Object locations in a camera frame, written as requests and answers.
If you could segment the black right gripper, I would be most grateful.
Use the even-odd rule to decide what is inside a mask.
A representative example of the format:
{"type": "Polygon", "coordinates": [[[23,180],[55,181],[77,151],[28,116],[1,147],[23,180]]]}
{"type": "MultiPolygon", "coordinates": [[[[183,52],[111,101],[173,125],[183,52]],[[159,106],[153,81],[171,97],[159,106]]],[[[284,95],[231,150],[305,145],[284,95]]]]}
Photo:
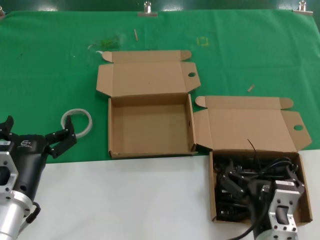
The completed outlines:
{"type": "MultiPolygon", "coordinates": [[[[296,187],[304,187],[297,176],[299,166],[293,164],[288,157],[285,167],[284,179],[293,182],[296,187]]],[[[252,233],[255,240],[262,240],[266,232],[270,232],[272,224],[269,216],[270,205],[274,196],[272,182],[270,180],[254,179],[248,183],[248,178],[234,170],[234,163],[229,160],[226,163],[219,177],[220,185],[225,188],[236,199],[243,199],[246,196],[246,189],[249,196],[249,211],[252,233]]]]}

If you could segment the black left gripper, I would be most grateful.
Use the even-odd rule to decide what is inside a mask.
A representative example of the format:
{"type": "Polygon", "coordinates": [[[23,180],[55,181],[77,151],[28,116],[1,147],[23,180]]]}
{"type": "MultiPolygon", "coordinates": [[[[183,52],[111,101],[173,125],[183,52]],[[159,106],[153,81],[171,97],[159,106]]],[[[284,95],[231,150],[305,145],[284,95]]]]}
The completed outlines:
{"type": "Polygon", "coordinates": [[[0,139],[10,141],[9,153],[18,171],[13,190],[34,200],[48,155],[54,159],[77,143],[74,125],[67,116],[65,128],[45,137],[37,134],[11,134],[14,119],[9,115],[0,124],[0,139]]]}

